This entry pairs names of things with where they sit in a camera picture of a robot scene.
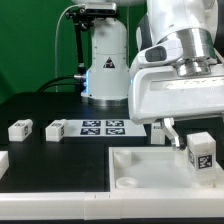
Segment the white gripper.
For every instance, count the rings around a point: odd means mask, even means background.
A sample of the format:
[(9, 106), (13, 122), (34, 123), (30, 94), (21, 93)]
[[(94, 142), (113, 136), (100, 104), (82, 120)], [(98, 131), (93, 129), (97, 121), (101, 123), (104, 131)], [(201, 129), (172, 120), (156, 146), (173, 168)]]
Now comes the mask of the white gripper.
[(212, 66), (207, 76), (178, 77), (172, 66), (140, 70), (131, 83), (129, 117), (136, 124), (160, 121), (174, 150), (184, 141), (174, 130), (174, 119), (219, 116), (224, 112), (224, 65)]

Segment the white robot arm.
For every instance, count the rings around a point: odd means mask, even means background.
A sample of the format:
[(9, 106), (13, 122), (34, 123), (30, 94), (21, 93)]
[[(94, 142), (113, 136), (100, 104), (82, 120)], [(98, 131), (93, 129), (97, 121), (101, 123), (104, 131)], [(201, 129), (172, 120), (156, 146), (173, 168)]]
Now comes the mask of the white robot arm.
[[(159, 122), (176, 149), (176, 120), (224, 112), (224, 0), (71, 0), (78, 24), (92, 30), (92, 65), (82, 96), (95, 103), (126, 101), (136, 124)], [(138, 53), (126, 64), (119, 6), (145, 4), (136, 30)]]

